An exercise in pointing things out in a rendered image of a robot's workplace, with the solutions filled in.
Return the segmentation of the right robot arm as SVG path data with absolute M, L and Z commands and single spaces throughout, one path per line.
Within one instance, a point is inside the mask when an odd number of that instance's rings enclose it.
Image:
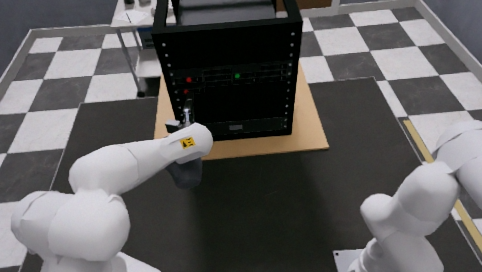
M 461 186 L 482 210 L 482 122 L 452 125 L 436 146 L 436 161 L 413 171 L 393 198 L 376 194 L 364 201 L 360 213 L 374 239 L 347 272 L 443 272 L 424 236 L 449 216 Z

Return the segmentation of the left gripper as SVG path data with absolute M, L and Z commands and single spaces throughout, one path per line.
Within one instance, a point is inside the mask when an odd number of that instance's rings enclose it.
M 194 92 L 193 91 L 186 92 L 186 100 L 185 100 L 185 105 L 183 109 L 183 113 L 185 115 L 184 115 L 183 125 L 179 127 L 179 130 L 189 127 L 190 125 L 195 123 L 194 105 L 195 105 Z

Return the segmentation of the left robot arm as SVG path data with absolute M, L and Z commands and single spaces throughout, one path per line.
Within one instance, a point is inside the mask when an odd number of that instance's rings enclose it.
M 160 272 L 120 252 L 130 221 L 119 195 L 162 169 L 177 188 L 199 185 L 201 157 L 213 138 L 206 126 L 182 125 L 168 119 L 171 134 L 164 138 L 110 145 L 78 159 L 69 175 L 75 195 L 37 191 L 18 203 L 10 230 L 44 260 L 41 272 Z

